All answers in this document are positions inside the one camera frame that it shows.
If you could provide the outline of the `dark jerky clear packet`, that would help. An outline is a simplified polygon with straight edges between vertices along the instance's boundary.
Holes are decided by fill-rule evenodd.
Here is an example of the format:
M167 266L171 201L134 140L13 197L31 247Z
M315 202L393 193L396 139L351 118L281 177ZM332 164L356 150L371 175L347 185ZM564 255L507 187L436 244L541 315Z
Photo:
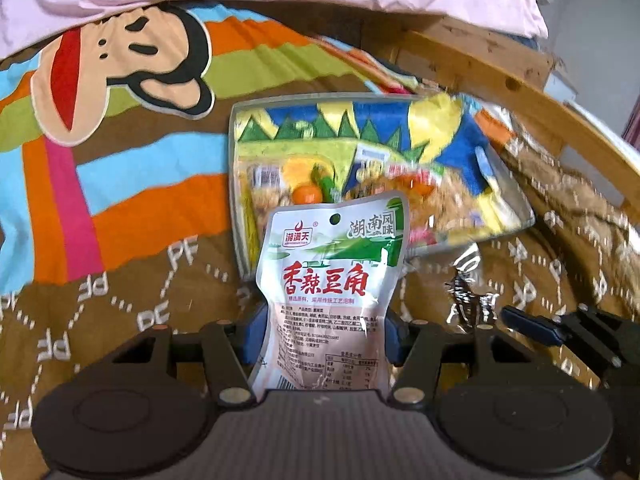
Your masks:
M463 247L449 266L452 274L445 283L450 300L446 324L459 333L486 330L497 323L498 294L484 283L482 263L480 248L472 243Z

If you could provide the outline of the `white spicy bean packet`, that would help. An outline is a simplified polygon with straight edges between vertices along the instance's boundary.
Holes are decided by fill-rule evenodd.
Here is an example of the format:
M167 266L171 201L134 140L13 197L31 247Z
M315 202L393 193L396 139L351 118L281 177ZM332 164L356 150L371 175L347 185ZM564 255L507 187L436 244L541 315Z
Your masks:
M270 214L256 269L268 320L250 374L255 396L388 391L384 323L408 241L408 200L399 191Z

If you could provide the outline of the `rice cracker clear packet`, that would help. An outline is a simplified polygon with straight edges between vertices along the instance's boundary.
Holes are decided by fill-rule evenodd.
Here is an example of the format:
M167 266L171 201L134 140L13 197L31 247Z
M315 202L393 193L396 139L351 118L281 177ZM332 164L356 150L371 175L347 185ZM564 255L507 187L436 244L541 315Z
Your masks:
M477 199L455 171L445 169L439 180L430 177L427 183L437 186L437 199L442 205L436 222L436 244L451 243L456 236L491 233Z

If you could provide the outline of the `mixed nut bar packet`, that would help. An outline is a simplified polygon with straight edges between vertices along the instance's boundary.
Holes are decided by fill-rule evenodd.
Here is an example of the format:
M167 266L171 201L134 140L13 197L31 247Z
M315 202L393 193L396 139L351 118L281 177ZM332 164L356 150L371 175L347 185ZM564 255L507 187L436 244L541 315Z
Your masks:
M282 167L278 164L249 166L247 177L257 234L263 240L270 212L292 204L291 187L285 182Z

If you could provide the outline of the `orange mandarin fruit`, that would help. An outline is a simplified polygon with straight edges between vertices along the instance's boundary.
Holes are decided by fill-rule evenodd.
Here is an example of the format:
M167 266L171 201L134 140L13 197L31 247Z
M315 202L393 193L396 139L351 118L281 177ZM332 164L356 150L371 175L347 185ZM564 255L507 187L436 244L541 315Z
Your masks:
M291 193L291 200L294 205L321 204L323 195L318 185L307 183L294 188Z

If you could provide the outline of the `blue calcium stick packet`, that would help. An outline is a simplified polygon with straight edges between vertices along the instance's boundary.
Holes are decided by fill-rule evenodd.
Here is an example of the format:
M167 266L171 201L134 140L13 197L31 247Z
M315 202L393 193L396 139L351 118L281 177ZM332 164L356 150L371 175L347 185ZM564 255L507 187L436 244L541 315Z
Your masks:
M378 177L382 174L384 166L389 160L390 152L367 144L359 144L352 159L352 166L350 166L343 192L347 194L365 180Z

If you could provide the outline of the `green sausage stick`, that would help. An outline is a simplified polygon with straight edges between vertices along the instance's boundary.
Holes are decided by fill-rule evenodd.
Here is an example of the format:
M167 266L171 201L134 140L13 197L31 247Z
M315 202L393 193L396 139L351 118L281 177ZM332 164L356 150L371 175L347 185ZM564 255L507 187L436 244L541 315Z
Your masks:
M311 170L311 180L320 188L323 203L334 204L336 202L336 186L325 166L315 164Z

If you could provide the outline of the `yellow snack bar packet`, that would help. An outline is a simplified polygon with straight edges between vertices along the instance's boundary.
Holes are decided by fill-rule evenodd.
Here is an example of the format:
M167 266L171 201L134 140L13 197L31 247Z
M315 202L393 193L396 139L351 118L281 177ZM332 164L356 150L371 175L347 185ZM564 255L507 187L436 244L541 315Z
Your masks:
M256 226L256 219L253 208L252 194L250 194L250 182L246 174L240 177L242 217L244 221L245 247L247 267L254 273L259 258L259 235Z

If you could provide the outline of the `orange chicken snack packet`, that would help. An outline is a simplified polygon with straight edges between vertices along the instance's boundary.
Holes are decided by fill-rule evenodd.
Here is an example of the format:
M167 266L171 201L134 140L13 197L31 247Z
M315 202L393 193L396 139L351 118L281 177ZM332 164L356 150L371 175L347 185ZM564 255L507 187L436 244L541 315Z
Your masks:
M437 186L424 182L417 172L398 174L390 179L392 188L405 194L409 204L409 242L411 246L437 243L436 222L442 214Z

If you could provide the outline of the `gold foil snack packet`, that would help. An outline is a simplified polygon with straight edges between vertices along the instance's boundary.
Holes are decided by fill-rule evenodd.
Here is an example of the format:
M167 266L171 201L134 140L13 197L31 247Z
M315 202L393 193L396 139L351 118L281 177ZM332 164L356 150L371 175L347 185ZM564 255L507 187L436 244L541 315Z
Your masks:
M401 191L410 194L416 190L416 182L406 165L386 165L378 177L365 180L348 192L345 197L350 200L365 198L387 191Z

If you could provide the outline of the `pink curtain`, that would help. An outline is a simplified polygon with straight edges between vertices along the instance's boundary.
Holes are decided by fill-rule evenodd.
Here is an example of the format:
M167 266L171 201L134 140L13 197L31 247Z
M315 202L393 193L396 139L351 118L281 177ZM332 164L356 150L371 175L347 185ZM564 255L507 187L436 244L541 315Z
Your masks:
M623 139L637 151L640 150L640 103L637 102L623 134Z

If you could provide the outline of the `wooden bed rail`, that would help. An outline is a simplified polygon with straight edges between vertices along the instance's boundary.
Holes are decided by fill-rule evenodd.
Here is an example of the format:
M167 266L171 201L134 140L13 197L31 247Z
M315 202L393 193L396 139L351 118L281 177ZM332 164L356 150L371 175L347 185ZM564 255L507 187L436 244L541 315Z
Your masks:
M506 107L550 153L577 152L623 195L622 211L639 219L639 165L575 105L544 93L551 56L454 18L397 23L381 44L390 62Z

